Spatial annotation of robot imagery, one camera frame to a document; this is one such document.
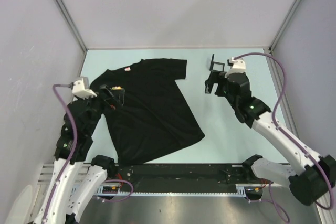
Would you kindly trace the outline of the colourful pom-pom brooch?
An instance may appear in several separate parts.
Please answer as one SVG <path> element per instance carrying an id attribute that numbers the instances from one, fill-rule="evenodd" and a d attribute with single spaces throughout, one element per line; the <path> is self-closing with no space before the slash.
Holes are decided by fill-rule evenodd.
<path id="1" fill-rule="evenodd" d="M 112 87 L 112 90 L 121 90 L 121 86 L 115 86 L 115 87 Z"/>

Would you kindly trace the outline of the black t-shirt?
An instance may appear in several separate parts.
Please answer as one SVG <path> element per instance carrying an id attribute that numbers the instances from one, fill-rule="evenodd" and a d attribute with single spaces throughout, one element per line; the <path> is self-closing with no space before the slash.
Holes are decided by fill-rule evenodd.
<path id="1" fill-rule="evenodd" d="M 187 60 L 142 59 L 91 83 L 93 91 L 103 84 L 125 89 L 123 107 L 103 112 L 119 164 L 143 164 L 205 137 L 176 83 L 186 72 Z"/>

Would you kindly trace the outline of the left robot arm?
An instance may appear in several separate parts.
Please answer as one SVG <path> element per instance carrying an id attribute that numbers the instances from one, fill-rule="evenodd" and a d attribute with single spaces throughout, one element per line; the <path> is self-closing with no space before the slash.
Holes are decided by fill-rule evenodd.
<path id="1" fill-rule="evenodd" d="M 53 92 L 66 111 L 56 144 L 51 180 L 40 211 L 33 223 L 79 223 L 90 199 L 103 182 L 115 178 L 113 158 L 98 155 L 91 163 L 79 188 L 73 191 L 77 176 L 93 144 L 92 135 L 104 109 L 114 111 L 124 104 L 124 88 L 102 85 L 93 91 L 82 80 L 67 87 L 75 99 L 65 104 L 53 85 Z"/>

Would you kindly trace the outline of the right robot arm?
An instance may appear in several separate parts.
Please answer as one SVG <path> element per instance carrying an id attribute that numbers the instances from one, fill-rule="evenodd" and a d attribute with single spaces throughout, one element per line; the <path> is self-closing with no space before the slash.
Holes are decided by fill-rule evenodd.
<path id="1" fill-rule="evenodd" d="M 205 81 L 205 93 L 225 97 L 240 123 L 245 123 L 268 140 L 286 159 L 287 165 L 271 162 L 261 155 L 244 161 L 243 179 L 254 183 L 259 178 L 290 189 L 293 196 L 310 206 L 335 187 L 335 159 L 321 156 L 293 135 L 272 117 L 272 111 L 262 100 L 252 96 L 245 73 L 227 74 L 212 70 Z"/>

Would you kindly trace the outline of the small black stand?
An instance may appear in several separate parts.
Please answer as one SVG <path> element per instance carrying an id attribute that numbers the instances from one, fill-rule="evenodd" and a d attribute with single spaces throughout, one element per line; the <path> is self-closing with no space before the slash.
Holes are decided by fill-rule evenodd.
<path id="1" fill-rule="evenodd" d="M 220 71 L 220 72 L 225 71 L 225 63 L 215 61 L 215 54 L 212 54 L 210 65 L 209 65 L 209 71 L 213 71 L 213 70 Z"/>

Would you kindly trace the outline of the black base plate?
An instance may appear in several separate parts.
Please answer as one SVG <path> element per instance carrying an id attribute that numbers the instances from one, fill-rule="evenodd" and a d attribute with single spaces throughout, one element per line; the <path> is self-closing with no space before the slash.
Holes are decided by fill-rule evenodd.
<path id="1" fill-rule="evenodd" d="M 142 178 L 214 179 L 225 184 L 259 184 L 262 179 L 244 170 L 241 164 L 141 164 L 116 166 L 122 178 L 139 181 Z"/>

